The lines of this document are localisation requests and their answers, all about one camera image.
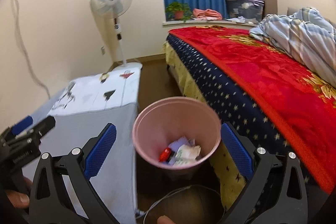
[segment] silver bolt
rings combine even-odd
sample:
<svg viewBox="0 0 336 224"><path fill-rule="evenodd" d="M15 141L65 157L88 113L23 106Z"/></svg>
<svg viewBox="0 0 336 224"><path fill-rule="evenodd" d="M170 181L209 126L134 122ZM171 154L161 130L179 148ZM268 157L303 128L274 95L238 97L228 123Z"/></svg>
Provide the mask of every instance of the silver bolt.
<svg viewBox="0 0 336 224"><path fill-rule="evenodd" d="M78 155L80 152L81 152L81 149L80 149L80 148L74 148L74 149L71 151L71 153L72 153L73 155Z"/></svg>
<svg viewBox="0 0 336 224"><path fill-rule="evenodd" d="M44 159L44 160L47 159L48 157L49 157L48 153L43 153L42 156L41 156L41 158Z"/></svg>
<svg viewBox="0 0 336 224"><path fill-rule="evenodd" d="M289 152L289 153L288 153L288 156L289 156L290 158L292 158L292 159L295 159L295 158L296 158L296 155L295 155L295 153L293 153L293 152Z"/></svg>
<svg viewBox="0 0 336 224"><path fill-rule="evenodd" d="M259 153L259 154L265 154L266 153L266 150L265 150L265 148L263 148L263 147L258 147L257 148L257 152Z"/></svg>

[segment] plaid blanket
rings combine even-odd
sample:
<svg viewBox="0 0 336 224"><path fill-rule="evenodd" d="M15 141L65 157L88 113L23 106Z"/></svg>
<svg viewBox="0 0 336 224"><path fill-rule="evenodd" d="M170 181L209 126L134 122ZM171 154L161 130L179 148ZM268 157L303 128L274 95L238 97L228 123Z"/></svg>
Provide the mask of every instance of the plaid blanket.
<svg viewBox="0 0 336 224"><path fill-rule="evenodd" d="M314 8L267 15L250 36L286 53L336 87L335 28Z"/></svg>

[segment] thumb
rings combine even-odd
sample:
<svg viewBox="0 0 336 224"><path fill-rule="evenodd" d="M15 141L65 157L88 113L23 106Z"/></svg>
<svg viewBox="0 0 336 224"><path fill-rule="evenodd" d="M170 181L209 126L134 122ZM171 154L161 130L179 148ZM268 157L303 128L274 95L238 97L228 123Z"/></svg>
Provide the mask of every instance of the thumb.
<svg viewBox="0 0 336 224"><path fill-rule="evenodd" d="M157 224L175 224L175 223L172 222L172 220L167 216L160 216L157 219Z"/></svg>
<svg viewBox="0 0 336 224"><path fill-rule="evenodd" d="M9 201L15 208L24 209L29 206L29 197L25 194L21 194L12 190L5 190Z"/></svg>

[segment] red blanket trim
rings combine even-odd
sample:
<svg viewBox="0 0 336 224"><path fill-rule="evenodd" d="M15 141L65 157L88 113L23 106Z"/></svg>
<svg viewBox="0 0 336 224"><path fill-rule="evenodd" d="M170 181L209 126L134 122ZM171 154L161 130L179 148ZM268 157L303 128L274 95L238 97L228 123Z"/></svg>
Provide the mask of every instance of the red blanket trim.
<svg viewBox="0 0 336 224"><path fill-rule="evenodd" d="M319 184L322 190L326 191L328 194L334 189L332 183L333 179L328 174L328 172L319 164L318 159L313 155L311 149L306 146L303 140L297 135L297 133L288 125L288 123L278 114L276 110L271 107L267 101L255 90L251 85L246 83L239 75L232 71L225 63L213 56L211 53L207 52L203 48L199 47L194 42L190 41L188 38L183 37L175 32L175 30L170 30L170 34L180 38L184 42L188 43L194 47L197 51L207 57L212 63L214 63L218 68L220 68L224 73L226 73L234 82L236 82L245 92L247 92L253 100L258 104L258 106L265 112L265 114L272 120L277 129L285 137L287 141L291 144L293 149L300 155L300 160L308 168L312 176L315 178L316 182Z"/></svg>

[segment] finger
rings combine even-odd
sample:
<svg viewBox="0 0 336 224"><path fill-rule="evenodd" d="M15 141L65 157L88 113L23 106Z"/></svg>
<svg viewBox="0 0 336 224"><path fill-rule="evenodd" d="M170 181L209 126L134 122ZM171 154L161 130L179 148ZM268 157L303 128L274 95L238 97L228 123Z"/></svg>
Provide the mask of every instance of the finger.
<svg viewBox="0 0 336 224"><path fill-rule="evenodd" d="M28 190L30 191L31 188L32 188L32 184L33 184L32 181L29 178L26 178L26 177L23 177L23 179L24 179L25 183L27 184Z"/></svg>
<svg viewBox="0 0 336 224"><path fill-rule="evenodd" d="M15 208L25 209L29 207L29 197L12 190L5 190L9 201Z"/></svg>
<svg viewBox="0 0 336 224"><path fill-rule="evenodd" d="M168 216L160 216L157 219L157 224L175 224Z"/></svg>

